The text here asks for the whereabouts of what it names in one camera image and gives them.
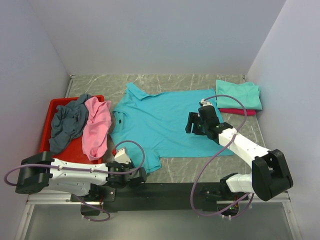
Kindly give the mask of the cyan blue t-shirt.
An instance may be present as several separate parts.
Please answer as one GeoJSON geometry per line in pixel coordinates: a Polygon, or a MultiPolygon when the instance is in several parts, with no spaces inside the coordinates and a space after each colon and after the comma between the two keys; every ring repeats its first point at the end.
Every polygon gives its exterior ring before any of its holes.
{"type": "Polygon", "coordinates": [[[189,113],[197,112],[199,102],[215,94],[212,88],[148,94],[130,82],[113,110],[111,139],[147,173],[162,167],[161,158],[211,157],[222,146],[207,136],[187,134],[185,127],[189,113]]]}

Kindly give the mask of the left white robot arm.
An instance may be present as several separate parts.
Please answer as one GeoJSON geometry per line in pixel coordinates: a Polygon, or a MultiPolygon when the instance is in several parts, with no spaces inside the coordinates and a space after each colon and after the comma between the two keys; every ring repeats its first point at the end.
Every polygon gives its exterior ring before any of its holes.
{"type": "Polygon", "coordinates": [[[98,186],[113,189],[136,186],[146,182],[143,167],[134,170],[128,164],[111,161],[101,164],[84,164],[60,160],[45,151],[21,161],[15,187],[17,194],[36,194],[42,190],[53,190],[96,200],[100,195],[98,186]]]}

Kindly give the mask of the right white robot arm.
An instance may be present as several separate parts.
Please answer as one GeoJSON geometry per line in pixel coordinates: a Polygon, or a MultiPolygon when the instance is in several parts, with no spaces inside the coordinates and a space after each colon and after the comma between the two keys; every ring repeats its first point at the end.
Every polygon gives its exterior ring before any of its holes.
{"type": "Polygon", "coordinates": [[[190,112],[185,131],[207,136],[250,166],[250,174],[232,173],[223,177],[219,182],[218,197],[230,200],[237,193],[250,193],[266,202],[293,187],[284,153],[259,146],[229,123],[220,122],[212,105],[203,105],[197,112],[190,112]]]}

